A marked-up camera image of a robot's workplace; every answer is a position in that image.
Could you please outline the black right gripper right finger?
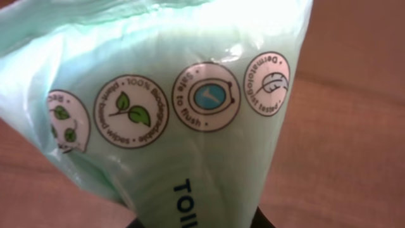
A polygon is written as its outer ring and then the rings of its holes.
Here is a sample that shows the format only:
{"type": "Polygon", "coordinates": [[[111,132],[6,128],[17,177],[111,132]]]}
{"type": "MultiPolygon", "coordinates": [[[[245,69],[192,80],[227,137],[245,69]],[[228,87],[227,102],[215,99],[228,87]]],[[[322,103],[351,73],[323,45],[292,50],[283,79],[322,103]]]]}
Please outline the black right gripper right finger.
{"type": "Polygon", "coordinates": [[[276,228],[276,227],[264,215],[260,207],[257,207],[250,228],[276,228]]]}

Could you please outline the teal wet wipes pack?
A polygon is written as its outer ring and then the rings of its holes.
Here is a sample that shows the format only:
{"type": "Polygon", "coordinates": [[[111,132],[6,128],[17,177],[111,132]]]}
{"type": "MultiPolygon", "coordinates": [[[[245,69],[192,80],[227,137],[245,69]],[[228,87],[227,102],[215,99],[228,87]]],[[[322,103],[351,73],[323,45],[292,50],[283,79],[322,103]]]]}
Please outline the teal wet wipes pack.
{"type": "Polygon", "coordinates": [[[249,227],[312,0],[16,1],[1,118],[145,227],[249,227]]]}

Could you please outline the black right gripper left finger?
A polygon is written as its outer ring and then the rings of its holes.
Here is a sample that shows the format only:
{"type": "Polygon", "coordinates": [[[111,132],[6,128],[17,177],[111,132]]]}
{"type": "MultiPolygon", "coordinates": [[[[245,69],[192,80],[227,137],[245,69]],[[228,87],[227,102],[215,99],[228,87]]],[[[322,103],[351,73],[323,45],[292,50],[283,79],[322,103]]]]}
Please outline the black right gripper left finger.
{"type": "Polygon", "coordinates": [[[133,221],[131,221],[131,223],[129,223],[126,228],[145,228],[144,225],[142,224],[142,222],[136,218],[133,221]]]}

